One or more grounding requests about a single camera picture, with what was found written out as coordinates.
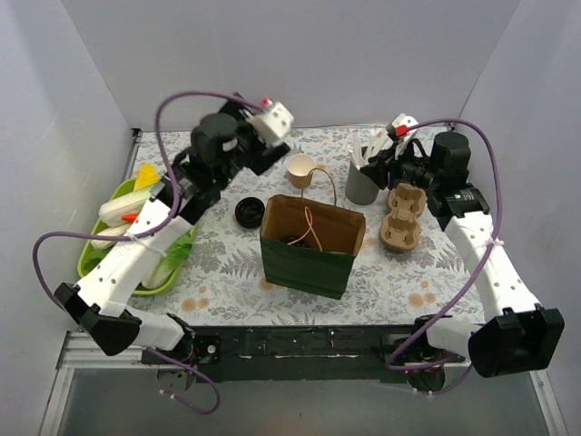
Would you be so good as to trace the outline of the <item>dark green paper bag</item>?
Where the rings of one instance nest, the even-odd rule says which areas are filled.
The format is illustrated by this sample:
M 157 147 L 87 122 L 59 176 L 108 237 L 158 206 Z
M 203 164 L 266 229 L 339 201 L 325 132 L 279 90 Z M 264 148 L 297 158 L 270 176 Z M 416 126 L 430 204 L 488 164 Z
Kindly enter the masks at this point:
M 261 223 L 261 258 L 267 282 L 335 300 L 346 292 L 365 232 L 363 213 L 304 195 L 273 195 Z M 310 248 L 281 243 L 305 236 Z

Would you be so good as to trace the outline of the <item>black coffee cup lid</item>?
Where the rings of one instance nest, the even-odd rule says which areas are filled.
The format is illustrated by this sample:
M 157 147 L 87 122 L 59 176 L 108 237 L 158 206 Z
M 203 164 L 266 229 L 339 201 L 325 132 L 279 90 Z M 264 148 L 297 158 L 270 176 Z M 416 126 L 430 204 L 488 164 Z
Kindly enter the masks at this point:
M 280 239 L 281 243 L 285 243 L 289 246 L 295 246 L 299 248 L 310 248 L 309 242 L 306 240 L 305 236 L 297 236 L 297 235 L 287 235 Z

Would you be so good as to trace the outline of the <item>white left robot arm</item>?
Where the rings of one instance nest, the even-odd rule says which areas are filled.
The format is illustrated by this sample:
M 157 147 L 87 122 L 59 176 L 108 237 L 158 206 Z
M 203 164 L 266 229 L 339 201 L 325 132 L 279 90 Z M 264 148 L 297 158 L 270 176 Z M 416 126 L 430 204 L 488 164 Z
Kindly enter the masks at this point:
M 282 103 L 225 98 L 219 112 L 204 116 L 192 130 L 190 146 L 165 161 L 166 174 L 128 232 L 85 277 L 54 291 L 56 302 L 108 356 L 132 345 L 175 363 L 192 356 L 195 333 L 186 322 L 134 309 L 129 299 L 173 243 L 220 201 L 240 170 L 261 175 L 290 150 L 283 139 L 294 117 Z

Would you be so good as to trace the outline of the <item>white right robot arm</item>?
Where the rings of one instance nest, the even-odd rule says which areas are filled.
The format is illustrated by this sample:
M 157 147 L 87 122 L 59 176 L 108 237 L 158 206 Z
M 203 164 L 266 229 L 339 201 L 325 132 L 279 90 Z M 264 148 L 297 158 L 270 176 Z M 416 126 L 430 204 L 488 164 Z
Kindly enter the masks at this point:
M 467 137 L 439 133 L 425 154 L 417 140 L 402 142 L 406 131 L 397 128 L 394 144 L 372 157 L 361 171 L 380 189 L 395 191 L 409 184 L 426 194 L 430 213 L 470 273 L 462 290 L 477 289 L 486 321 L 473 325 L 449 317 L 448 311 L 462 297 L 457 294 L 390 355 L 390 369 L 401 369 L 400 358 L 411 349 L 426 362 L 442 351 L 465 357 L 485 378 L 544 370 L 565 321 L 559 310 L 541 304 L 509 259 L 498 238 L 501 216 L 490 213 L 482 193 L 468 182 Z

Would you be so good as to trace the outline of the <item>brown cardboard cup carrier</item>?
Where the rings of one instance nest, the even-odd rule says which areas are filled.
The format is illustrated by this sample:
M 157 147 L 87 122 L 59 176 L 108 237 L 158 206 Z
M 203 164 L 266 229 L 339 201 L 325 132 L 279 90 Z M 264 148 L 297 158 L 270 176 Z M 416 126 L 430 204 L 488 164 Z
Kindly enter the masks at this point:
M 427 204 L 426 194 L 418 187 L 400 183 L 389 191 L 387 206 L 379 238 L 390 250 L 409 252 L 418 244 L 421 234 L 419 217 Z

